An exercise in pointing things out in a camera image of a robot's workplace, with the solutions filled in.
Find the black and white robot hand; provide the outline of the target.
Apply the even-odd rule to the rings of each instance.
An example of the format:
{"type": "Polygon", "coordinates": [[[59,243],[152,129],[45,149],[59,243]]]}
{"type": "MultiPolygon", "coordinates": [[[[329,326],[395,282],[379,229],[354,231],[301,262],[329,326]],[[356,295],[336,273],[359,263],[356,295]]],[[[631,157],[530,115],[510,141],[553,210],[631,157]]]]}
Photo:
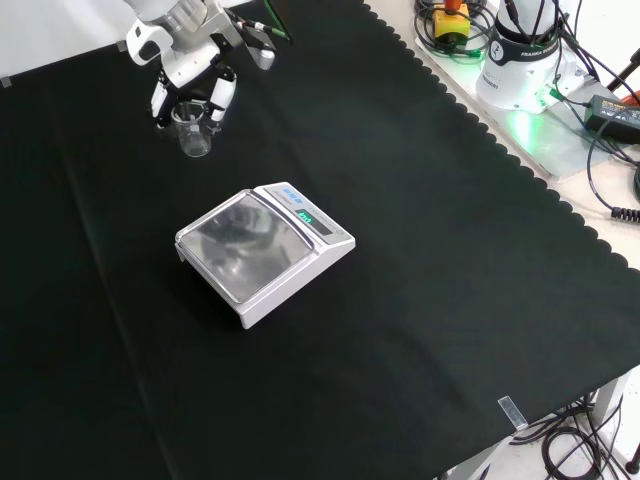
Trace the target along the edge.
{"type": "Polygon", "coordinates": [[[126,36],[131,59],[139,66],[160,62],[149,102],[156,127],[170,128],[174,107],[194,102],[204,109],[206,128],[217,132],[236,89],[223,55],[241,43],[225,9],[216,1],[177,1],[155,19],[148,12],[136,16],[126,36]]]}

